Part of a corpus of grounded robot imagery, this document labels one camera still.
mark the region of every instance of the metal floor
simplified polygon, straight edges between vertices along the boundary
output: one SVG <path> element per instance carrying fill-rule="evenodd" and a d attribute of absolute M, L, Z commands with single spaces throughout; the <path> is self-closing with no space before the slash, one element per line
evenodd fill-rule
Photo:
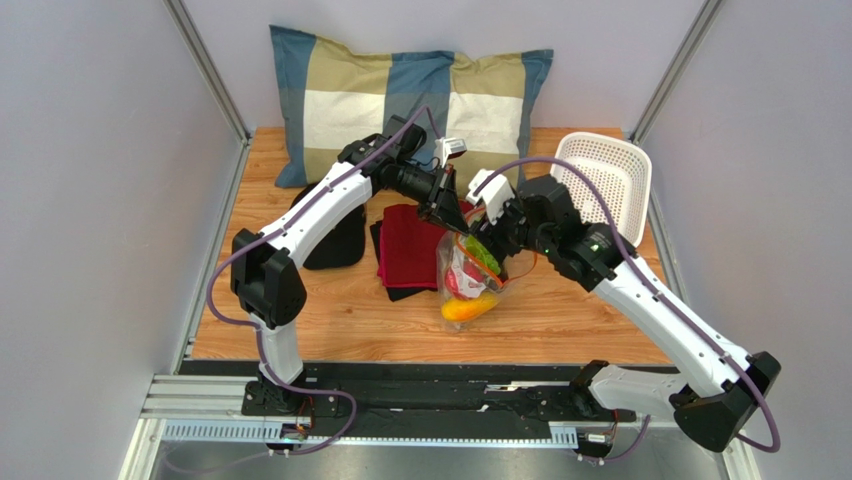
<path fill-rule="evenodd" d="M 633 441 L 624 429 L 615 452 Z M 651 428 L 639 449 L 622 462 L 604 466 L 578 462 L 573 452 L 536 448 L 448 448 L 337 445 L 304 457 L 264 457 L 230 470 L 190 477 L 166 468 L 167 454 L 181 468 L 200 469 L 227 464 L 264 450 L 255 443 L 164 442 L 152 479 L 731 479 L 720 454 L 708 452 L 679 430 Z"/>

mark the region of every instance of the folded cloth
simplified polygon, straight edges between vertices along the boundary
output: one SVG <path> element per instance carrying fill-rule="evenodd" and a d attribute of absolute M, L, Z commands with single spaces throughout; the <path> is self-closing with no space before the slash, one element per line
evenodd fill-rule
<path fill-rule="evenodd" d="M 308 185 L 299 192 L 291 208 L 305 198 L 315 186 L 317 186 L 316 183 Z M 364 256 L 364 247 L 367 244 L 364 233 L 366 224 L 366 210 L 363 205 L 359 205 L 317 243 L 302 266 L 308 270 L 323 270 L 355 265 Z"/>
<path fill-rule="evenodd" d="M 472 207 L 464 202 L 462 212 Z M 438 288 L 435 250 L 443 228 L 417 218 L 416 205 L 385 208 L 379 236 L 379 277 L 385 287 Z"/>
<path fill-rule="evenodd" d="M 381 252 L 381 249 L 379 248 L 379 241 L 380 241 L 379 235 L 381 235 L 381 228 L 382 228 L 382 221 L 381 220 L 370 225 L 370 236 L 373 238 L 373 248 L 375 248 L 375 250 L 376 250 L 376 260 L 379 261 L 379 262 L 381 262 L 381 259 L 382 259 L 382 252 Z M 428 291 L 436 291 L 436 289 L 434 289 L 434 288 L 421 288 L 421 287 L 414 287 L 414 288 L 385 287 L 385 290 L 387 290 L 388 299 L 391 302 L 396 302 L 396 301 L 402 300 L 404 298 L 408 298 L 412 295 L 416 295 L 420 292 L 425 292 L 427 290 Z"/>

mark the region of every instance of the metal base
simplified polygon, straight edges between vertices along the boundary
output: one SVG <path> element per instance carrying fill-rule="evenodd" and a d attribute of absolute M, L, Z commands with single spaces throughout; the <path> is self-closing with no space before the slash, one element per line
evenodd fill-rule
<path fill-rule="evenodd" d="M 252 420 L 170 420 L 162 433 L 165 442 L 217 443 L 299 443 L 310 446 L 321 443 L 327 436 L 312 436 L 305 442 L 282 438 L 281 423 Z M 482 439 L 482 438 L 406 438 L 351 437 L 337 441 L 339 445 L 396 446 L 396 447 L 473 447 L 473 448 L 577 448 L 577 429 L 566 422 L 550 422 L 550 438 Z"/>
<path fill-rule="evenodd" d="M 616 448 L 626 448 L 636 433 L 635 428 L 625 427 L 619 432 Z M 168 455 L 178 467 L 198 469 L 263 451 L 264 446 L 259 444 L 167 442 L 160 454 Z M 187 478 L 162 462 L 158 462 L 154 475 L 163 480 Z M 635 455 L 602 467 L 578 462 L 571 451 L 556 449 L 336 445 L 305 457 L 259 458 L 210 478 L 722 480 L 730 475 L 721 455 L 697 447 L 677 429 L 659 428 L 649 432 Z"/>

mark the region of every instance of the fabric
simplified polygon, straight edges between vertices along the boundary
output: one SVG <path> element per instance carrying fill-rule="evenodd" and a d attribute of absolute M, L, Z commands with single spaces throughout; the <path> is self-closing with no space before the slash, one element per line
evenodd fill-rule
<path fill-rule="evenodd" d="M 525 156 L 530 115 L 553 59 L 552 50 L 473 61 L 449 51 L 353 54 L 346 46 L 298 30 L 270 26 L 290 163 L 279 187 L 317 182 L 349 143 L 381 132 L 392 115 L 408 118 L 429 105 L 448 137 L 468 151 L 453 162 L 461 196 L 481 168 Z M 428 164 L 434 134 L 413 161 Z M 518 170 L 508 173 L 517 184 Z"/>
<path fill-rule="evenodd" d="M 471 205 L 461 204 L 462 212 Z M 378 276 L 385 287 L 438 288 L 436 248 L 443 228 L 417 218 L 417 206 L 393 205 L 385 208 L 379 237 Z"/>
<path fill-rule="evenodd" d="M 381 261 L 382 261 L 382 252 L 381 252 L 381 249 L 379 248 L 381 229 L 382 229 L 382 221 L 381 220 L 370 225 L 370 237 L 373 238 L 373 248 L 376 251 L 376 260 L 379 262 L 379 265 L 381 265 Z M 399 300 L 408 298 L 412 295 L 417 295 L 420 292 L 435 291 L 436 289 L 434 289 L 434 288 L 431 288 L 431 289 L 430 288 L 418 288 L 418 287 L 415 287 L 415 288 L 385 287 L 385 290 L 387 290 L 388 299 L 391 302 L 398 302 Z"/>
<path fill-rule="evenodd" d="M 316 186 L 316 183 L 312 183 L 299 192 L 291 208 Z M 302 266 L 308 270 L 324 270 L 355 265 L 364 256 L 364 247 L 367 244 L 364 233 L 366 224 L 367 212 L 363 205 L 359 205 L 317 243 Z"/>

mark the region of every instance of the wooden table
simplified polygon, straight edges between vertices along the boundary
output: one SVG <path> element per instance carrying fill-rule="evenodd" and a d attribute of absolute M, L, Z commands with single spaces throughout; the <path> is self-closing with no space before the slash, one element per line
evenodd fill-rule
<path fill-rule="evenodd" d="M 618 129 L 583 129 L 621 138 Z M 530 155 L 553 155 L 575 129 L 534 129 Z M 273 182 L 288 162 L 284 130 L 258 129 L 237 194 L 219 261 L 231 251 L 241 229 L 258 231 L 283 215 L 301 190 Z M 546 174 L 548 165 L 525 165 L 527 178 Z M 413 203 L 381 192 L 367 203 L 367 226 L 384 208 Z M 639 251 L 663 278 L 650 227 Z M 387 298 L 376 277 L 376 257 L 367 232 L 364 258 L 349 268 L 302 269 L 308 301 L 298 318 L 304 359 L 334 361 L 475 363 L 670 363 L 666 356 L 615 308 L 566 280 L 546 261 L 515 285 L 506 299 L 460 333 L 450 333 L 440 315 L 438 294 L 419 293 L 399 302 Z M 214 299 L 233 318 L 245 318 L 228 287 L 228 271 L 217 281 Z M 252 330 L 217 321 L 205 310 L 193 358 L 256 359 Z"/>

